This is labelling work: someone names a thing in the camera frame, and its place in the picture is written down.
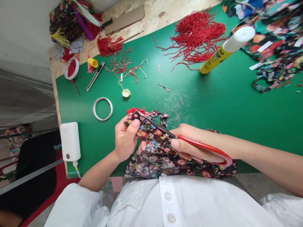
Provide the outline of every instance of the purple tassel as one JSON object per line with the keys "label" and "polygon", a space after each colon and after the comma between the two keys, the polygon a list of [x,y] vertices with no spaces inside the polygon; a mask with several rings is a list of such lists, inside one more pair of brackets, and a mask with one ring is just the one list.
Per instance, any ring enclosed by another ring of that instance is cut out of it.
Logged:
{"label": "purple tassel", "polygon": [[91,32],[91,30],[89,29],[89,27],[87,27],[87,25],[85,24],[85,22],[82,19],[82,15],[78,12],[78,10],[72,5],[73,10],[76,13],[76,17],[82,27],[82,29],[84,30],[85,36],[88,38],[89,41],[93,41],[94,40],[94,36]]}

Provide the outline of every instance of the scissors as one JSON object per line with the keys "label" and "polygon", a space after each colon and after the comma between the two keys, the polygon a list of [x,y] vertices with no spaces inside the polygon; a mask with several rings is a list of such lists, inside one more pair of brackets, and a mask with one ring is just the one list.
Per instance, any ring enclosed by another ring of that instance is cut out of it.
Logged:
{"label": "scissors", "polygon": [[233,163],[233,160],[232,158],[226,154],[224,151],[216,148],[216,147],[213,147],[211,145],[208,145],[208,144],[205,144],[205,143],[201,143],[201,142],[197,142],[195,140],[192,140],[192,139],[189,139],[185,136],[182,136],[182,135],[178,135],[178,136],[175,136],[173,133],[171,133],[170,131],[168,131],[167,129],[163,128],[162,126],[160,126],[159,124],[157,124],[156,122],[153,122],[151,121],[148,117],[146,117],[144,114],[141,114],[140,112],[138,112],[139,115],[143,116],[146,120],[148,120],[153,126],[155,126],[158,130],[162,131],[165,133],[165,135],[170,138],[170,139],[181,139],[181,140],[184,140],[186,141],[187,143],[189,143],[190,145],[193,145],[195,147],[199,147],[199,148],[202,148],[204,150],[207,150],[211,153],[214,153],[220,157],[222,157],[224,159],[223,162],[211,162],[213,164],[217,164],[217,165],[220,165],[220,166],[230,166],[232,165]]}

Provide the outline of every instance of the charging cable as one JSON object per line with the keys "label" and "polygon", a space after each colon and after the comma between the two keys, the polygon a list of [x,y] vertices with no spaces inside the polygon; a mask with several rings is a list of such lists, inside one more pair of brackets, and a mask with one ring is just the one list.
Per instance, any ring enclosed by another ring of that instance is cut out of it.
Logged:
{"label": "charging cable", "polygon": [[79,178],[81,179],[81,176],[80,176],[80,173],[79,173],[79,170],[78,170],[78,161],[73,162],[73,166],[75,167],[75,169],[77,171],[77,174],[78,174]]}

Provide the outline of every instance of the white paper strip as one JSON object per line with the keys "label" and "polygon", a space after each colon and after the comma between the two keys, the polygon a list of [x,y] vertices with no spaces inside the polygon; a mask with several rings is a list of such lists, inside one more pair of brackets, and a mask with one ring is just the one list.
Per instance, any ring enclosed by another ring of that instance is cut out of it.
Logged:
{"label": "white paper strip", "polygon": [[298,38],[298,40],[295,42],[294,47],[300,47],[303,42],[303,36]]}
{"label": "white paper strip", "polygon": [[258,49],[258,51],[259,52],[262,52],[263,50],[265,50],[266,48],[268,48],[270,45],[272,45],[273,44],[273,42],[271,42],[271,41],[268,41],[267,43],[265,43],[263,46],[261,46],[259,49]]}
{"label": "white paper strip", "polygon": [[282,31],[282,28],[279,27],[279,28],[277,28],[273,33],[274,33],[274,34],[278,34],[280,31]]}
{"label": "white paper strip", "polygon": [[254,69],[258,68],[259,65],[262,65],[262,63],[259,62],[259,63],[255,64],[255,65],[253,65],[253,66],[250,66],[249,69],[250,69],[250,70],[254,70]]}

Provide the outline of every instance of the white button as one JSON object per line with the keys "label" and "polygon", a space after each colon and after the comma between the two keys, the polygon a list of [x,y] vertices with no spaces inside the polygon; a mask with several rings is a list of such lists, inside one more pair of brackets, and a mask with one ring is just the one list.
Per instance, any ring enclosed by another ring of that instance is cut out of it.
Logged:
{"label": "white button", "polygon": [[167,219],[171,222],[171,223],[175,223],[176,222],[176,217],[172,214],[172,213],[169,213],[167,215]]}
{"label": "white button", "polygon": [[169,192],[165,192],[164,197],[165,197],[165,199],[166,199],[167,201],[170,201],[170,200],[171,200],[171,195],[170,195]]}

